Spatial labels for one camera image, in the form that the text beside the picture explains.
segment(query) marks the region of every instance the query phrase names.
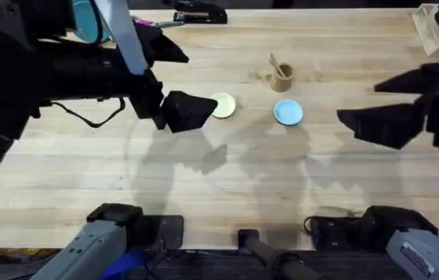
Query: blue object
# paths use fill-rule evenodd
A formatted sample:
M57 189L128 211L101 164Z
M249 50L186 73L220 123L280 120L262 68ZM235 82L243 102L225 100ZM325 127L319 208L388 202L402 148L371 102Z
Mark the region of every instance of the blue object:
M294 100L280 100L273 108L275 119L283 125L295 125L303 119L303 108Z
M95 19L95 13L93 12L90 1L87 0L74 0L74 17L76 20L77 31L74 34L85 42L92 43L97 38L97 20ZM109 39L109 35L104 30L102 35L102 41Z
M124 272L144 264L145 257L142 253L133 252L124 254L119 260L115 261L102 275L103 280L124 279Z

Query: pink object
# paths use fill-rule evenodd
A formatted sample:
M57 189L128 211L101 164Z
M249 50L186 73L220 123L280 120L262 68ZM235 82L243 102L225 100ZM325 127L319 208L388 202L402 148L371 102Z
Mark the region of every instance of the pink object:
M152 25L153 23L150 20L144 20L144 19L136 19L135 22L143 25Z

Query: black clamp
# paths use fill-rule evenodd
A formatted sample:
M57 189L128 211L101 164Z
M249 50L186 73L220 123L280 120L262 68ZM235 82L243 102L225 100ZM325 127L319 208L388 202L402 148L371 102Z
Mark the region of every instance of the black clamp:
M87 222L96 220L112 221L117 226L128 226L136 224L136 221L143 216L140 207L122 205L117 203L104 203L86 217Z

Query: wooden stick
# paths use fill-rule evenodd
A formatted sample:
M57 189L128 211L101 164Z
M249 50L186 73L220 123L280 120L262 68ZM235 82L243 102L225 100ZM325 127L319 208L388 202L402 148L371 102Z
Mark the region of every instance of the wooden stick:
M269 63L271 63L273 65L273 67L275 67L276 71L280 74L280 76L282 76L282 78L287 78L285 76L285 73L283 73L282 69L280 68L280 64L276 60L275 55L273 53L271 53L271 54L269 54L268 58L269 58Z

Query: gray robot arm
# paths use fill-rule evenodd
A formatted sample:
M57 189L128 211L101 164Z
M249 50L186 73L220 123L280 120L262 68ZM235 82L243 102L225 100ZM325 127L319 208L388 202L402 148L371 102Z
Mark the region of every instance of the gray robot arm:
M126 252L126 229L116 222L88 222L74 240L32 280L98 280Z
M31 279L98 280L137 238L135 224L142 209L130 205L103 204L92 212L74 240Z
M439 280L439 236L428 230L396 230L389 256L415 280Z

